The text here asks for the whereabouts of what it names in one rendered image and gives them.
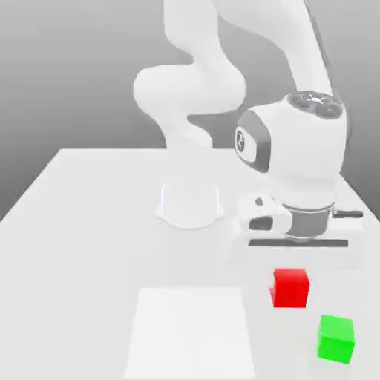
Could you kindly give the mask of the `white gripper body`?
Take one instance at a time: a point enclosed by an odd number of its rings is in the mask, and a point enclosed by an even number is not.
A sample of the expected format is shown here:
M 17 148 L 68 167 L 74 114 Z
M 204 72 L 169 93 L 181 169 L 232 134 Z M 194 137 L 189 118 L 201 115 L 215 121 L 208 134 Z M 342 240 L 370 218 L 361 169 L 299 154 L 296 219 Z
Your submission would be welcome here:
M 256 267 L 357 267 L 365 257 L 363 229 L 332 230 L 318 239 L 296 243 L 271 232 L 227 228 L 227 257 Z

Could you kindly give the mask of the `small red cube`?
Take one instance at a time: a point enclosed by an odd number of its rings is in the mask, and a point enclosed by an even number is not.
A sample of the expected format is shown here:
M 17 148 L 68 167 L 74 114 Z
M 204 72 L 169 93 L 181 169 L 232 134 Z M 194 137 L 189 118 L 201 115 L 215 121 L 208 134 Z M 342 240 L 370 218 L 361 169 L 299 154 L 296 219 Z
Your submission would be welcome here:
M 275 269 L 273 285 L 269 289 L 273 307 L 305 308 L 309 286 L 309 278 L 304 269 Z

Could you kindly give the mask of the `small green cube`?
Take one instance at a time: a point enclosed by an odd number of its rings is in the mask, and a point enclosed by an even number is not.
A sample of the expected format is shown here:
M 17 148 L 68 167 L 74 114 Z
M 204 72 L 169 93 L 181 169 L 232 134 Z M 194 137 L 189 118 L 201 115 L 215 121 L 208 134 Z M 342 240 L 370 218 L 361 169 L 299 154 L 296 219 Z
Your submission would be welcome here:
M 351 318 L 321 315 L 317 333 L 317 357 L 349 364 L 355 347 L 355 330 Z

